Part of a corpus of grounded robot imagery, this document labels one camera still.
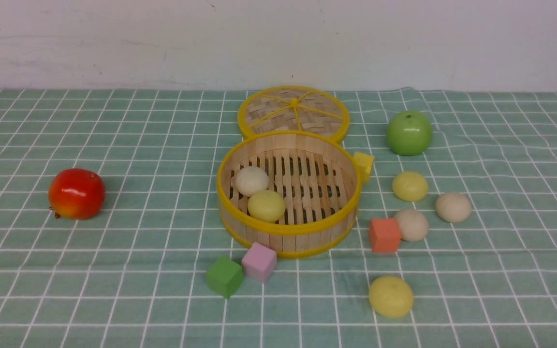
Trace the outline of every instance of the yellow rim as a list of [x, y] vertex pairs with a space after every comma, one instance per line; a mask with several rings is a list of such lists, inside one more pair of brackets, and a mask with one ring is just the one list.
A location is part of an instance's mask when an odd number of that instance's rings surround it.
[[[228, 227], [228, 225], [225, 222], [225, 218], [223, 217], [223, 214], [220, 215], [220, 219], [222, 220], [223, 224], [225, 225], [225, 229], [227, 230], [227, 233], [229, 233], [229, 235], [232, 236], [232, 238], [236, 242], [238, 242], [238, 244], [240, 244], [242, 247], [245, 247], [247, 249], [252, 246], [251, 242], [248, 242], [247, 240], [243, 239], [234, 230], [232, 230], [231, 227]], [[279, 257], [281, 259], [301, 259], [301, 258], [309, 258], [311, 256], [315, 256], [315, 255], [319, 255], [321, 253], [325, 253], [326, 251], [332, 249], [333, 247], [336, 247], [339, 243], [343, 242], [345, 237], [347, 237], [347, 235], [349, 235], [350, 231], [353, 229], [354, 223], [356, 223], [356, 219], [354, 219], [354, 221], [352, 221], [349, 224], [347, 229], [343, 233], [341, 233], [337, 237], [336, 240], [333, 240], [332, 242], [330, 242], [326, 245], [319, 246], [319, 247], [316, 247], [314, 249], [308, 249], [306, 251], [294, 251], [294, 252], [277, 251], [277, 257]]]
[[[334, 104], [336, 104], [338, 106], [339, 110], [341, 110], [341, 115], [340, 116], [339, 115], [334, 115], [334, 114], [331, 114], [331, 113], [324, 112], [322, 110], [317, 110], [315, 108], [311, 108], [309, 106], [303, 106], [303, 105], [293, 106], [290, 101], [287, 101], [287, 100], [282, 99], [280, 97], [274, 97], [273, 95], [267, 95], [266, 94], [266, 93], [275, 92], [276, 90], [280, 90], [280, 89], [299, 89], [299, 90], [307, 91], [307, 93], [305, 93], [299, 99], [297, 99], [297, 102], [301, 101], [301, 99], [303, 97], [309, 95], [310, 93], [317, 93], [319, 95], [323, 95], [324, 97], [327, 97], [328, 99], [333, 101]], [[248, 109], [248, 106], [249, 106], [250, 102], [252, 102], [254, 99], [257, 99], [259, 97], [272, 98], [272, 99], [275, 99], [276, 101], [285, 103], [286, 105], [282, 108], [279, 108], [279, 109], [275, 110], [274, 112], [271, 112], [271, 113], [265, 115], [265, 117], [255, 121], [255, 123], [253, 123], [252, 125], [247, 125], [246, 124], [246, 110]], [[244, 139], [249, 139], [251, 137], [254, 137], [254, 136], [258, 135], [252, 130], [252, 126], [257, 125], [257, 123], [260, 123], [261, 121], [264, 121], [265, 119], [268, 119], [268, 117], [271, 117], [272, 115], [274, 115], [278, 112], [281, 112], [281, 111], [283, 111], [287, 108], [293, 108], [294, 109], [294, 114], [296, 115], [296, 122], [298, 123], [298, 130], [299, 131], [302, 130], [302, 126], [300, 125], [300, 121], [298, 121], [298, 108], [302, 108], [302, 109], [307, 109], [307, 110], [310, 110], [310, 111], [315, 111], [315, 112], [318, 112], [318, 113], [326, 115], [326, 116], [340, 118], [340, 119], [343, 120], [342, 123], [341, 123], [341, 126], [338, 128], [338, 130], [334, 134], [332, 134], [332, 136], [325, 137], [325, 139], [327, 139], [327, 140], [329, 140], [333, 143], [340, 144], [343, 141], [343, 139], [345, 139], [345, 137], [347, 136], [347, 132], [348, 132], [349, 127], [350, 127], [350, 112], [349, 112], [349, 110], [347, 110], [347, 107], [345, 107], [343, 102], [339, 101], [339, 99], [337, 99], [331, 93], [325, 92], [323, 90], [318, 90], [318, 89], [315, 89], [315, 88], [304, 87], [304, 86], [278, 86], [278, 87], [272, 87], [272, 88], [260, 90], [259, 92], [256, 92], [256, 93], [252, 94], [250, 97], [245, 99], [245, 101], [240, 106], [240, 108], [238, 110], [238, 126], [240, 128], [240, 132], [242, 133], [242, 136], [244, 137]]]
[[236, 220], [243, 223], [244, 225], [252, 227], [253, 229], [256, 229], [258, 231], [262, 231], [262, 232], [265, 232], [265, 233], [271, 234], [271, 235], [283, 235], [283, 236], [305, 235], [305, 234], [309, 234], [309, 233], [312, 233], [312, 232], [328, 229], [328, 228], [336, 225], [341, 220], [346, 218], [347, 215], [349, 215], [354, 209], [356, 209], [356, 207], [358, 205], [358, 199], [360, 197], [360, 191], [362, 191], [362, 177], [360, 176], [360, 173], [357, 173], [358, 175], [356, 175], [356, 188], [354, 190], [354, 194], [350, 198], [350, 200], [347, 202], [345, 207], [343, 207], [343, 209], [340, 209], [339, 211], [337, 211], [333, 215], [328, 216], [327, 218], [323, 218], [323, 219], [315, 221], [315, 222], [303, 223], [301, 225], [278, 225], [276, 223], [265, 222], [265, 221], [257, 220], [256, 218], [252, 218], [252, 217], [248, 216], [247, 214], [243, 213], [242, 211], [240, 211], [237, 207], [235, 207], [235, 205], [233, 205], [229, 201], [228, 196], [225, 194], [225, 190], [223, 190], [223, 186], [221, 184], [221, 177], [223, 175], [223, 170], [225, 169], [226, 160], [229, 159], [232, 156], [232, 154], [234, 154], [234, 152], [236, 152], [239, 148], [255, 141], [256, 139], [261, 139], [263, 137], [269, 137], [269, 136], [285, 135], [285, 134], [309, 136], [309, 137], [314, 137], [316, 139], [319, 139], [321, 141], [326, 141], [330, 145], [334, 146], [334, 148], [336, 148], [337, 150], [342, 152], [342, 154], [345, 155], [349, 159], [349, 161], [352, 163], [352, 165], [354, 166], [354, 170], [356, 170], [356, 172], [358, 172], [358, 167], [356, 165], [356, 162], [354, 162], [353, 158], [349, 155], [349, 153], [347, 151], [345, 151], [344, 148], [337, 145], [336, 143], [332, 143], [331, 141], [329, 141], [327, 138], [319, 136], [317, 134], [313, 134], [313, 133], [309, 133], [309, 132], [301, 132], [301, 131], [298, 131], [298, 130], [286, 130], [286, 131], [285, 130], [277, 130], [277, 131], [274, 131], [274, 132], [268, 132], [268, 133], [259, 134], [259, 135], [250, 137], [250, 138], [242, 141], [238, 145], [236, 145], [234, 148], [232, 148], [228, 152], [228, 154], [226, 154], [225, 158], [223, 159], [223, 162], [220, 164], [219, 172], [217, 173], [217, 176], [216, 176], [216, 188], [217, 188], [217, 192], [219, 194], [219, 200], [221, 201], [221, 203], [223, 203], [223, 206], [225, 207], [226, 211], [228, 211], [229, 214], [234, 216], [234, 218], [236, 218]]

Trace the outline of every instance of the bamboo steamer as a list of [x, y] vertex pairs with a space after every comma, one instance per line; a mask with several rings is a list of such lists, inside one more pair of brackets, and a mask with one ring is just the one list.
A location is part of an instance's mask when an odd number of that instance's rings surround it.
[[[264, 169], [269, 189], [285, 199], [287, 210], [276, 223], [248, 214], [248, 197], [238, 192], [235, 176], [249, 166]], [[349, 234], [362, 177], [335, 139], [303, 130], [272, 130], [230, 150], [219, 167], [217, 191], [221, 220], [239, 244], [258, 242], [279, 258], [303, 258], [328, 251]]]

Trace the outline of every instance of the green apple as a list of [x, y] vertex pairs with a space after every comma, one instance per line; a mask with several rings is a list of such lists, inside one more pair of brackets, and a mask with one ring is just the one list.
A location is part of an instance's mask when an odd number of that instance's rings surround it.
[[433, 127], [427, 116], [412, 110], [397, 113], [386, 129], [388, 147], [400, 156], [423, 153], [432, 139]]

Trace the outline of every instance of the yellow bun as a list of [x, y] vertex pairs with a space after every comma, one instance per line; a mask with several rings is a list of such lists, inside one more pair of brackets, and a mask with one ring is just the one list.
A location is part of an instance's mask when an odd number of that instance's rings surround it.
[[401, 172], [393, 179], [393, 193], [406, 202], [420, 201], [427, 196], [429, 184], [417, 172]]
[[369, 302], [379, 315], [387, 318], [400, 318], [411, 311], [414, 294], [403, 279], [386, 275], [371, 283]]
[[285, 214], [285, 200], [280, 194], [265, 189], [255, 192], [248, 200], [248, 212], [257, 220], [276, 222]]

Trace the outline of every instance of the green cube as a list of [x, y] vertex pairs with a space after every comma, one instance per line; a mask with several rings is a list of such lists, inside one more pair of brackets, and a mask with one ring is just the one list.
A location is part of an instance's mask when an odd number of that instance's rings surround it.
[[212, 291], [229, 299], [244, 280], [242, 266], [226, 256], [221, 256], [208, 268], [205, 279]]

